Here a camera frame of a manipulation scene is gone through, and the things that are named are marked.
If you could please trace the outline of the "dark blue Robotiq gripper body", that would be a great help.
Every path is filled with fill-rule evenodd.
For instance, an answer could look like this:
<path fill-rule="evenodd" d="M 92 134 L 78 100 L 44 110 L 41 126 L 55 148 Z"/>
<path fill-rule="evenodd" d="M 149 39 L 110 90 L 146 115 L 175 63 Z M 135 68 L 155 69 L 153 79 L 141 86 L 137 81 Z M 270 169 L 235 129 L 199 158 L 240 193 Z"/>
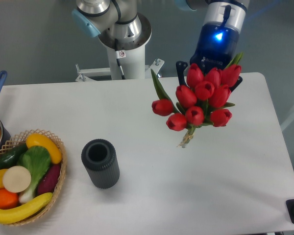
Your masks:
<path fill-rule="evenodd" d="M 197 64 L 203 73 L 224 69 L 233 59 L 239 39 L 238 31 L 220 24 L 207 23 L 201 28 L 190 64 Z"/>

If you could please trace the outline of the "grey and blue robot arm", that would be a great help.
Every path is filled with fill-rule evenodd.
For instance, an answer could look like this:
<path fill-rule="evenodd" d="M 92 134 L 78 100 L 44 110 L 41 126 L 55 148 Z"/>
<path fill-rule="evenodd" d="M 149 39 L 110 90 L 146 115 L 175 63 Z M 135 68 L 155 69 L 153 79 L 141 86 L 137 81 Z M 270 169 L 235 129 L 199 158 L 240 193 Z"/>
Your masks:
<path fill-rule="evenodd" d="M 204 6 L 208 10 L 190 64 L 203 72 L 224 69 L 239 62 L 234 53 L 247 13 L 247 0 L 178 0 L 184 11 Z M 135 0 L 78 0 L 72 17 L 89 37 L 98 37 L 105 46 L 109 67 L 77 70 L 77 81 L 91 81 L 95 76 L 110 76 L 113 80 L 150 78 L 163 61 L 145 64 L 145 47 L 152 29 L 149 20 L 137 11 Z"/>

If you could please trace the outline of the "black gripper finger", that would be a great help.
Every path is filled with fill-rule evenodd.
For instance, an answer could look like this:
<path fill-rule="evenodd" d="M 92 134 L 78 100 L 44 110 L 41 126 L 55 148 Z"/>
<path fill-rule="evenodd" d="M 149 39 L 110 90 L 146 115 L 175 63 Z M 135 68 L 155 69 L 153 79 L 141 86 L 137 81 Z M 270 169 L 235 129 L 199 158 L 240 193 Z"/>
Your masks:
<path fill-rule="evenodd" d="M 187 85 L 185 78 L 184 78 L 184 71 L 188 67 L 188 63 L 184 61 L 177 61 L 176 62 L 176 72 L 177 72 L 177 77 L 179 81 L 179 85 Z"/>
<path fill-rule="evenodd" d="M 238 80 L 236 81 L 236 83 L 230 87 L 230 91 L 233 92 L 241 83 L 242 83 L 243 79 L 241 76 L 239 76 Z"/>

